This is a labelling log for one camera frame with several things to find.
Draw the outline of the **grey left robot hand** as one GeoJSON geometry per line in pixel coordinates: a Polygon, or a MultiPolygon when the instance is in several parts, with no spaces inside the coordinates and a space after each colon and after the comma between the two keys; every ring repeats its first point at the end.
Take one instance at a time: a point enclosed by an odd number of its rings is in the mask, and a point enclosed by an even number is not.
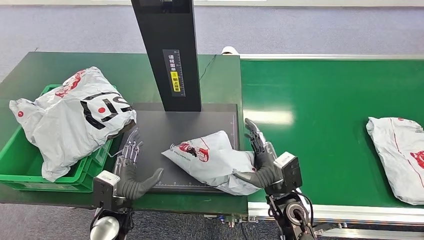
{"type": "Polygon", "coordinates": [[[164,169],[158,168],[144,181],[137,180],[137,159],[142,143],[139,130],[136,128],[129,134],[123,149],[117,153],[113,173],[119,177],[116,190],[119,197],[137,200],[159,183],[163,176],[164,169]]]}

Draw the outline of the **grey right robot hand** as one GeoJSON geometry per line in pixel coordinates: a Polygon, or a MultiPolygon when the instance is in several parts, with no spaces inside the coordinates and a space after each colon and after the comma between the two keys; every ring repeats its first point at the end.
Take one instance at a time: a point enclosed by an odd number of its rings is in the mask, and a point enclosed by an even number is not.
{"type": "Polygon", "coordinates": [[[267,141],[258,126],[249,118],[245,118],[244,122],[245,128],[250,132],[250,134],[245,136],[249,138],[254,152],[254,167],[256,171],[236,172],[234,175],[257,188],[265,189],[276,181],[273,165],[274,158],[272,154],[266,151],[267,141]]]}

